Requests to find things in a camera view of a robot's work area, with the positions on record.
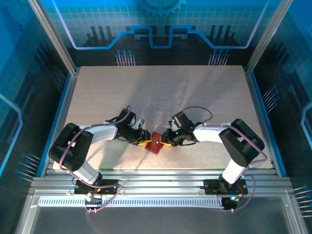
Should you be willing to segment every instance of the gear logo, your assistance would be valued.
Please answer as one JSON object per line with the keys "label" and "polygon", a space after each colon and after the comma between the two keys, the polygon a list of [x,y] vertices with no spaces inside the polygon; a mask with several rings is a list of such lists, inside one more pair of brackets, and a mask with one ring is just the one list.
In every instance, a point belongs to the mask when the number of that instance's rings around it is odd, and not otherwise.
{"label": "gear logo", "polygon": [[182,9],[182,5],[186,4],[186,0],[140,0],[139,6],[145,10],[147,14],[151,13],[153,16],[169,16],[174,14],[177,10]]}

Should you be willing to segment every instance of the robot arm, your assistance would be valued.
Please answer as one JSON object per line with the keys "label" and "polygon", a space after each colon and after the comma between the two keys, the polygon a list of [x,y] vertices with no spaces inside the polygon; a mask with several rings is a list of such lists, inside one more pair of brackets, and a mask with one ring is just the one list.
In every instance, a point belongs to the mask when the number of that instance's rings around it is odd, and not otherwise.
{"label": "robot arm", "polygon": [[[118,122],[128,112],[128,110],[123,109],[118,117],[107,120],[104,124]],[[143,119],[137,121],[136,115],[130,112],[125,120],[116,125],[102,125],[84,131],[70,148],[62,166],[72,171],[86,183],[96,184],[102,179],[102,175],[86,161],[90,145],[101,140],[112,139],[123,139],[133,145],[147,144],[151,141],[151,134],[142,129],[143,124]],[[73,123],[67,124],[51,147],[49,157],[59,163],[69,142],[84,127]]]}
{"label": "robot arm", "polygon": [[241,119],[232,123],[219,125],[193,124],[183,112],[179,112],[169,121],[170,128],[161,136],[161,143],[171,146],[183,146],[183,142],[213,141],[223,143],[231,161],[219,177],[219,186],[222,193],[227,193],[245,171],[259,152],[246,140],[232,130],[229,125],[242,132],[260,150],[264,149],[263,141]]}

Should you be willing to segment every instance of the work surface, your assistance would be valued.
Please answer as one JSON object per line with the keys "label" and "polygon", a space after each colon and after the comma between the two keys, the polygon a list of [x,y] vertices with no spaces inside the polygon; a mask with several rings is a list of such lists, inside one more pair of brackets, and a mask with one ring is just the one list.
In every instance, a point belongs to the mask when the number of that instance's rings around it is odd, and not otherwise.
{"label": "work surface", "polygon": [[[101,123],[118,116],[127,105],[131,105],[138,118],[145,119],[143,128],[151,133],[162,134],[172,115],[197,105],[212,111],[214,118],[209,123],[241,118],[263,139],[241,66],[82,67],[66,123]],[[209,117],[209,113],[200,109],[185,113],[193,123]],[[109,140],[93,144],[87,161],[96,169],[222,169],[230,156],[223,144],[214,142],[164,146],[155,155],[144,146]],[[271,163],[268,160],[255,167],[270,168]]]}

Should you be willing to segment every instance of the blue frame edge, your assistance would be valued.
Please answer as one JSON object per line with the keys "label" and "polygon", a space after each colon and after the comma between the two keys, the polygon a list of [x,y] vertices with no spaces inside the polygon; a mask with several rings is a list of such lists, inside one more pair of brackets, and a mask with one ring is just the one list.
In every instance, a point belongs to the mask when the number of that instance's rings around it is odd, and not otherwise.
{"label": "blue frame edge", "polygon": [[44,151],[43,151],[42,158],[41,158],[38,170],[37,170],[36,177],[40,177],[41,176],[42,170],[44,168],[44,164],[45,164],[46,158],[47,158],[48,153],[49,153],[52,137],[53,137],[55,128],[57,126],[57,122],[59,120],[60,111],[61,111],[63,103],[64,103],[65,95],[66,95],[66,92],[67,92],[67,89],[68,89],[68,85],[69,85],[69,81],[71,80],[71,77],[72,77],[72,75],[70,73],[68,73],[68,76],[67,76],[67,79],[66,79],[66,83],[65,83],[62,95],[61,95],[59,103],[58,103],[57,112],[55,113],[55,117],[54,117],[54,120],[53,120],[53,123],[52,123],[52,126],[51,126],[49,137],[48,137],[47,143],[45,144],[45,147],[44,147]]}
{"label": "blue frame edge", "polygon": [[281,176],[282,177],[287,177],[287,173],[286,173],[286,170],[285,170],[285,167],[284,167],[282,156],[280,154],[280,151],[278,149],[278,146],[277,146],[274,134],[273,134],[273,130],[272,130],[272,127],[271,127],[269,116],[268,116],[267,112],[265,111],[265,106],[264,106],[264,103],[262,101],[261,93],[260,93],[260,90],[259,90],[258,83],[257,83],[257,81],[255,79],[254,72],[251,72],[251,78],[253,80],[253,85],[254,85],[254,89],[255,89],[255,92],[256,92],[256,96],[257,96],[256,98],[259,100],[261,112],[263,114],[263,117],[264,117],[264,120],[265,120],[265,124],[267,126],[268,133],[270,135],[271,144],[273,146],[273,150],[274,150],[274,153],[275,153],[276,161],[277,161],[277,164],[278,164],[277,166],[280,169]]}

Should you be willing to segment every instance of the blue wall panel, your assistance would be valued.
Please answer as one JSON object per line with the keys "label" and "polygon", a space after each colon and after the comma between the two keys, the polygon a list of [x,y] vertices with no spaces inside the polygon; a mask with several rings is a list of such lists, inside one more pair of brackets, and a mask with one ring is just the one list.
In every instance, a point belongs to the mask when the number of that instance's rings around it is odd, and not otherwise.
{"label": "blue wall panel", "polygon": [[0,0],[0,30],[0,232],[6,234],[16,228],[68,72],[27,0]]}
{"label": "blue wall panel", "polygon": [[[311,25],[312,2],[293,1],[254,70],[294,187],[312,186]],[[268,90],[272,95],[265,95]],[[311,220],[307,224],[312,228]]]}
{"label": "blue wall panel", "polygon": [[[278,3],[43,1],[76,66],[118,65],[122,49],[133,51],[136,65],[246,65]],[[214,54],[223,62],[209,61]]]}

